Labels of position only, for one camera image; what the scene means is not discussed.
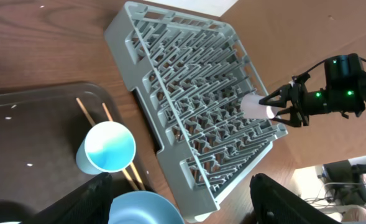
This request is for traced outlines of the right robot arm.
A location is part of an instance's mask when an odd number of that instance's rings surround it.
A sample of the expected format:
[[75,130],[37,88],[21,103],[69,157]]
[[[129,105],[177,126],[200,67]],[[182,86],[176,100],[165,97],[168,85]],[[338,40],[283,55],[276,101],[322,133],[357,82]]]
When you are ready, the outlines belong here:
[[366,71],[362,63],[366,59],[357,54],[337,55],[327,58],[314,67],[324,65],[326,87],[309,92],[306,81],[309,71],[293,76],[292,83],[259,100],[261,105],[279,107],[277,115],[289,114],[289,120],[272,118],[273,121],[300,128],[309,125],[309,117],[319,114],[348,113],[359,117],[366,107]]

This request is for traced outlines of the light blue plastic cup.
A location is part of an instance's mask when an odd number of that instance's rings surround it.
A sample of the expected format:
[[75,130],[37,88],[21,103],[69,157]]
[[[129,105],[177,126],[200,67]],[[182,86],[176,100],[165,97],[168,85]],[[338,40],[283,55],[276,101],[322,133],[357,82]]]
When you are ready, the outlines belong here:
[[127,127],[115,121],[94,125],[76,153],[80,171],[89,175],[115,173],[128,167],[136,155],[136,143]]

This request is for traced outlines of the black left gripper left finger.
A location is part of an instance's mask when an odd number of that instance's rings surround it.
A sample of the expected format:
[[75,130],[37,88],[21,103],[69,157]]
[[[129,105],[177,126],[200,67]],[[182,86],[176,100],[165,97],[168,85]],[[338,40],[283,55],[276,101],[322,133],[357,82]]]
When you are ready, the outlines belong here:
[[23,224],[104,224],[112,203],[112,176],[103,172]]

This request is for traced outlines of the pink plastic cup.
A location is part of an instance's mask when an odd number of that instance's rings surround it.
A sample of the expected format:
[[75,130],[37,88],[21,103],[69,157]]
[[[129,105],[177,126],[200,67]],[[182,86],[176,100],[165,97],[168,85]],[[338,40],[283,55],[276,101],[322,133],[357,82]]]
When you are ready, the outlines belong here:
[[246,119],[272,119],[279,112],[279,108],[261,105],[259,101],[263,96],[247,94],[242,98],[240,110],[244,112]]

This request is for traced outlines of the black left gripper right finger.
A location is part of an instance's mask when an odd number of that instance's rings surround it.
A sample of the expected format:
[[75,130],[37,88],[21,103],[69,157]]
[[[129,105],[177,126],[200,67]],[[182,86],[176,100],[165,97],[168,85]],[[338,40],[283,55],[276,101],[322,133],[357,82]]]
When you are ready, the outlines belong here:
[[338,224],[263,173],[252,177],[250,196],[260,224]]

